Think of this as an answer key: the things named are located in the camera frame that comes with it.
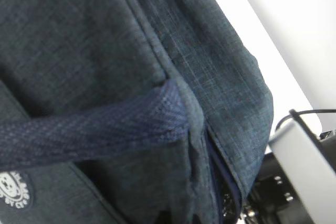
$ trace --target circular logo patch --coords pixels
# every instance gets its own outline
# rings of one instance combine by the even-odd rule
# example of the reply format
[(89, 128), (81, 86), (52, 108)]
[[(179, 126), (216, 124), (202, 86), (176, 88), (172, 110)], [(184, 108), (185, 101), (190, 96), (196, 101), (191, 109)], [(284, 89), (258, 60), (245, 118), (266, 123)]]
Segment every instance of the circular logo patch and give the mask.
[(0, 173), (0, 199), (15, 209), (29, 207), (32, 197), (27, 181), (18, 172)]

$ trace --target screw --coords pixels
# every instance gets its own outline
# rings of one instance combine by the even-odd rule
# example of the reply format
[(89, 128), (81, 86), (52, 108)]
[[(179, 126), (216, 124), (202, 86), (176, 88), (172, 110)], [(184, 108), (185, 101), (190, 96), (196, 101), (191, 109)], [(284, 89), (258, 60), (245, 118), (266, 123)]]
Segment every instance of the screw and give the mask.
[(249, 210), (249, 211), (247, 212), (247, 215), (248, 215), (249, 217), (254, 217), (254, 216), (256, 215), (256, 213), (255, 213), (253, 210)]
[(274, 177), (274, 180), (277, 182), (278, 185), (281, 185), (281, 184), (282, 184), (282, 180), (281, 180), (281, 177), (280, 177), (280, 176), (276, 176), (276, 177)]
[(290, 193), (285, 193), (285, 197), (287, 202), (291, 202), (294, 199)]

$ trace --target navy blue strap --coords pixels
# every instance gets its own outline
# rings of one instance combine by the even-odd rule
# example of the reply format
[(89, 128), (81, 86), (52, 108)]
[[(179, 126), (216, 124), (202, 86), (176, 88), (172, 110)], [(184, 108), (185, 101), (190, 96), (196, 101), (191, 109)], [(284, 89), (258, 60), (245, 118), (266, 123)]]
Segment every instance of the navy blue strap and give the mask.
[(79, 112), (0, 125), (0, 170), (81, 161), (142, 150), (186, 135), (175, 82), (136, 99)]

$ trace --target gray backpack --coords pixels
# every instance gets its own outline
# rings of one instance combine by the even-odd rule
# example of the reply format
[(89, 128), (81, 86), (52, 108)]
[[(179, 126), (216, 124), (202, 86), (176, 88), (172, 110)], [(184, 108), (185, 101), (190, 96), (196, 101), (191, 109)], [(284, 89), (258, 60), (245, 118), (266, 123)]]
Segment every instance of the gray backpack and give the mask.
[(235, 223), (272, 97), (214, 0), (0, 0), (0, 223)]

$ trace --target black cable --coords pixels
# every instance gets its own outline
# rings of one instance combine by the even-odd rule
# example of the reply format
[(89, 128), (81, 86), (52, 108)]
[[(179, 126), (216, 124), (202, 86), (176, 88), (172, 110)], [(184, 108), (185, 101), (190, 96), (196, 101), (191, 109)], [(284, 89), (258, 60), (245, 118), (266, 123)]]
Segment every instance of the black cable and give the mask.
[[(296, 112), (298, 115), (306, 115), (306, 114), (320, 114), (320, 113), (336, 113), (335, 109), (330, 109), (330, 110), (303, 110)], [(292, 115), (285, 116), (282, 118), (279, 123), (277, 124), (275, 130), (277, 131), (280, 129), (281, 125), (288, 119), (292, 118)]]

